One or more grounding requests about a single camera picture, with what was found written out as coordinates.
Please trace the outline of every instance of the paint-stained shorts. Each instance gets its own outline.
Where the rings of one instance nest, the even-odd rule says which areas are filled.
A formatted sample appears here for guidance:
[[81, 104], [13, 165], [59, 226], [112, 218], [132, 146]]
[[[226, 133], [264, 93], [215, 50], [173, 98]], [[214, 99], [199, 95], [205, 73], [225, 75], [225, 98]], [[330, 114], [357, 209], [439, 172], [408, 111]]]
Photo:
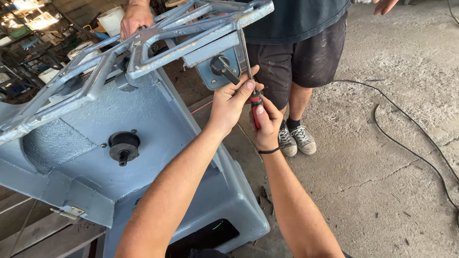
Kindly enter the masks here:
[[279, 109], [290, 96], [291, 82], [315, 88], [333, 81], [346, 36], [347, 12], [333, 25], [308, 39], [285, 45], [247, 44], [250, 65], [260, 65], [254, 76], [263, 94]]

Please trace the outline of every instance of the black cable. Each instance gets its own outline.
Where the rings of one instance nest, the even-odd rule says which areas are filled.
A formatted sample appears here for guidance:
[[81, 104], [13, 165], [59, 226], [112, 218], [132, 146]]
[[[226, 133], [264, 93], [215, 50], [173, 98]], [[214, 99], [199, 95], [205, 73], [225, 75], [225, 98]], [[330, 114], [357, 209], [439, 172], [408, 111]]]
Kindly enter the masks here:
[[[456, 174], [456, 172], [454, 171], [454, 169], [451, 167], [451, 165], [449, 164], [449, 161], [446, 159], [445, 155], [443, 154], [442, 150], [440, 149], [440, 147], [434, 142], [434, 140], [430, 137], [430, 135], [416, 122], [414, 121], [411, 116], [409, 116], [405, 111], [403, 111], [399, 106], [397, 106], [394, 102], [391, 101], [391, 99], [389, 99], [389, 97], [387, 97], [380, 89], [374, 87], [374, 86], [371, 86], [369, 84], [365, 84], [365, 83], [361, 83], [361, 82], [358, 82], [358, 81], [352, 81], [352, 80], [334, 80], [334, 82], [350, 82], [350, 83], [357, 83], [357, 84], [361, 84], [361, 85], [365, 85], [365, 86], [368, 86], [372, 89], [375, 89], [377, 90], [379, 93], [381, 93], [381, 95], [383, 95], [392, 105], [394, 105], [398, 110], [400, 110], [406, 117], [408, 117], [421, 131], [422, 133], [430, 140], [430, 142], [435, 146], [435, 148], [438, 150], [438, 152], [440, 153], [440, 155], [442, 156], [443, 160], [446, 162], [446, 164], [448, 165], [449, 169], [451, 170], [451, 173], [455, 176], [455, 178], [459, 181], [459, 176]], [[446, 186], [446, 182], [445, 182], [445, 179], [443, 178], [442, 174], [440, 173], [440, 171], [438, 171], [438, 169], [432, 165], [430, 162], [428, 162], [426, 159], [424, 159], [423, 157], [421, 157], [421, 155], [415, 153], [414, 151], [412, 151], [411, 149], [407, 148], [405, 145], [401, 144], [400, 142], [398, 142], [397, 140], [395, 140], [394, 138], [392, 138], [391, 136], [389, 136], [382, 128], [381, 126], [379, 126], [379, 123], [378, 123], [378, 120], [376, 119], [376, 110], [378, 109], [379, 107], [379, 104], [376, 105], [376, 108], [375, 110], [373, 111], [373, 116], [375, 118], [375, 123], [376, 123], [376, 126], [378, 127], [378, 129], [385, 135], [387, 136], [389, 139], [391, 139], [392, 141], [394, 141], [395, 143], [397, 143], [398, 145], [400, 145], [401, 147], [405, 148], [407, 151], [411, 152], [413, 155], [415, 155], [416, 157], [418, 157], [419, 159], [421, 159], [422, 161], [424, 161], [425, 163], [427, 163], [429, 166], [431, 166], [435, 172], [438, 174], [438, 176], [440, 177], [441, 181], [442, 181], [442, 184], [443, 184], [443, 187], [445, 188], [445, 192], [446, 192], [446, 196], [448, 197], [448, 200], [449, 202], [456, 208], [456, 210], [458, 211], [457, 212], [457, 215], [456, 215], [456, 220], [457, 220], [457, 227], [459, 228], [459, 205], [454, 203], [453, 200], [451, 199], [451, 196], [449, 195], [449, 190], [448, 190], [448, 187]]]
[[453, 14], [453, 11], [451, 10], [451, 5], [449, 4], [449, 0], [447, 0], [447, 2], [448, 2], [449, 13], [451, 13], [451, 17], [453, 17], [456, 23], [459, 24], [459, 21], [456, 19], [456, 17]]

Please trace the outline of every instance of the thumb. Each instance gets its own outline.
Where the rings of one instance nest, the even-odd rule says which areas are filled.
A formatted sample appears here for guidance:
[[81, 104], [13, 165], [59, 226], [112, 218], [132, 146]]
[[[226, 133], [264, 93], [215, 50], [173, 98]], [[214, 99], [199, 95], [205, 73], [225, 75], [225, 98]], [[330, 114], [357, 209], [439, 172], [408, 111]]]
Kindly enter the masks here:
[[237, 103], [239, 103], [241, 105], [244, 105], [246, 100], [252, 94], [254, 88], [255, 88], [255, 81], [254, 80], [246, 81], [239, 88], [239, 91], [234, 95], [234, 97], [233, 97], [234, 101], [236, 101]]
[[260, 123], [260, 130], [262, 132], [267, 133], [270, 127], [272, 126], [271, 120], [269, 119], [268, 113], [266, 113], [264, 107], [262, 105], [258, 105], [255, 108], [255, 113], [257, 116], [257, 120]]

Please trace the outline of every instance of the black rubber mount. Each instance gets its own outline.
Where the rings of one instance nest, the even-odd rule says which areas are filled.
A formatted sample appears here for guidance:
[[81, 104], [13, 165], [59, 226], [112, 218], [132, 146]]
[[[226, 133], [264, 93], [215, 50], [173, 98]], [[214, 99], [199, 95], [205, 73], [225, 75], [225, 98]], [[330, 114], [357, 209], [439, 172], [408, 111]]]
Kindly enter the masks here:
[[139, 156], [139, 138], [131, 132], [117, 132], [108, 138], [110, 157], [118, 161], [121, 167]]

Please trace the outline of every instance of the dark t-shirt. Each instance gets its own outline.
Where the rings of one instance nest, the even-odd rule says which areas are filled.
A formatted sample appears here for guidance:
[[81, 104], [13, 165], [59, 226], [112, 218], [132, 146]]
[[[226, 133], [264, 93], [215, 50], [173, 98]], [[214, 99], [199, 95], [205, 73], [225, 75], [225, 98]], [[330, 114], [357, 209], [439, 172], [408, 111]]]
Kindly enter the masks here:
[[300, 42], [337, 22], [351, 5], [349, 0], [272, 1], [274, 12], [244, 29], [248, 43], [280, 45]]

